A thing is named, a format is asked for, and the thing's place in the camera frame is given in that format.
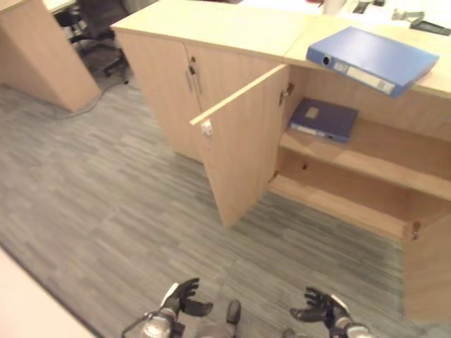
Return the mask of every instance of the blue binder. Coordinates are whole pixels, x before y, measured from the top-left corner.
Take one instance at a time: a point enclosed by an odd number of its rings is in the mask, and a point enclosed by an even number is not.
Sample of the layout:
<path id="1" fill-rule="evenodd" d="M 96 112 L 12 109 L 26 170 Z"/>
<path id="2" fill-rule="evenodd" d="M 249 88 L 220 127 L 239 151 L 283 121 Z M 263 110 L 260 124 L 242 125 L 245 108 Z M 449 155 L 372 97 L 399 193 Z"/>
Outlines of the blue binder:
<path id="1" fill-rule="evenodd" d="M 324 101 L 303 99 L 290 119 L 290 127 L 300 132 L 346 143 L 357 111 Z"/>
<path id="2" fill-rule="evenodd" d="M 427 74 L 439 56 L 349 27 L 312 44 L 307 59 L 397 97 Z"/>

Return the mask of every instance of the striped carpet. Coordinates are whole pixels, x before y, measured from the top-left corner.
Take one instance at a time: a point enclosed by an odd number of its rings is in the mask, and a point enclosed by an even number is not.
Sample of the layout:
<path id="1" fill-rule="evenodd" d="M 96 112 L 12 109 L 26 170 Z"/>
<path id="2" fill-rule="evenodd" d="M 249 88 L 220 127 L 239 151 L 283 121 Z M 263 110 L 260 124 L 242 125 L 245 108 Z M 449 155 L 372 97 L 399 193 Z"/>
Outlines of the striped carpet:
<path id="1" fill-rule="evenodd" d="M 449 324 L 403 320 L 394 242 L 271 193 L 224 229 L 203 167 L 166 146 L 133 81 L 64 116 L 0 87 L 0 241 L 100 335 L 199 276 L 199 298 L 215 302 L 203 323 L 238 298 L 239 337 L 327 337 L 288 313 L 307 285 L 341 295 L 379 338 L 451 337 Z M 184 320 L 186 337 L 202 324 Z"/>

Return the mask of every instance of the robotic arm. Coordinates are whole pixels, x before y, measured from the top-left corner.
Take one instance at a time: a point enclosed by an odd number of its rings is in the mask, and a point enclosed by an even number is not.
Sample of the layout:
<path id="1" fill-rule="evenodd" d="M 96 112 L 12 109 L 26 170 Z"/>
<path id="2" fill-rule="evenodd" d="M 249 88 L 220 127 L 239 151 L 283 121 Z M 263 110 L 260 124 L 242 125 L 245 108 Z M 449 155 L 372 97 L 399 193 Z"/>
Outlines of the robotic arm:
<path id="1" fill-rule="evenodd" d="M 290 309 L 295 319 L 306 323 L 323 322 L 330 338 L 375 338 L 367 326 L 353 321 L 347 305 L 336 295 L 307 287 L 304 296 L 306 308 Z"/>
<path id="2" fill-rule="evenodd" d="M 194 317 L 204 317 L 213 309 L 212 303 L 201 303 L 191 299 L 199 288 L 199 278 L 187 280 L 182 284 L 174 283 L 166 292 L 158 311 L 145 313 L 128 325 L 121 338 L 140 323 L 146 322 L 141 331 L 142 338 L 181 338 L 185 326 L 178 322 L 180 311 Z"/>

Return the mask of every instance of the door handle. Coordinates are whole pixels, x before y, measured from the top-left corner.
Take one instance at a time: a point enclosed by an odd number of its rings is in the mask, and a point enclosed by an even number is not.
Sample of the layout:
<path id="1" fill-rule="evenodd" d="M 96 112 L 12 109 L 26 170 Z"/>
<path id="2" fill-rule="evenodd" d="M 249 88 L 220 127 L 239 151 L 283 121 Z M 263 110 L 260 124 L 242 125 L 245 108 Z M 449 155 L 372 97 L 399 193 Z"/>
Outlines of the door handle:
<path id="1" fill-rule="evenodd" d="M 192 93 L 192 84 L 191 84 L 190 74 L 188 74 L 188 71 L 185 71 L 185 77 L 186 77 L 186 82 L 188 82 L 188 88 L 190 89 L 190 93 Z"/>
<path id="2" fill-rule="evenodd" d="M 191 64 L 190 64 L 190 73 L 193 76 L 194 85 L 198 89 L 199 95 L 200 95 L 200 94 L 202 94 L 202 85 L 200 83 L 199 71 L 194 68 L 194 64 L 196 63 L 196 58 L 194 56 L 192 56 L 191 59 L 190 59 L 190 62 L 191 62 Z"/>

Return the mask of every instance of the desk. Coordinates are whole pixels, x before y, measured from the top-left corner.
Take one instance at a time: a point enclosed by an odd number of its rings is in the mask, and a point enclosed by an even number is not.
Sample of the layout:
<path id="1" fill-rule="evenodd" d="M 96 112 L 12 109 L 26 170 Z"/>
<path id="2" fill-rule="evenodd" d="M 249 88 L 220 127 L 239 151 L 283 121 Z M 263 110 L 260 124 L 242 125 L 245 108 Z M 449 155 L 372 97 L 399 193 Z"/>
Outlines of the desk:
<path id="1" fill-rule="evenodd" d="M 44 0 L 47 10 L 52 13 L 58 13 L 75 4 L 75 0 Z"/>
<path id="2" fill-rule="evenodd" d="M 440 61 L 391 99 L 306 59 L 311 43 L 350 25 L 440 54 Z M 271 190 L 399 241 L 406 314 L 451 318 L 443 302 L 451 297 L 447 37 L 301 11 L 169 0 L 113 29 L 167 142 L 204 164 L 225 226 Z M 349 144 L 287 129 L 304 97 L 360 111 Z"/>
<path id="3" fill-rule="evenodd" d="M 69 111 L 100 95 L 94 79 L 42 0 L 0 11 L 0 82 Z"/>

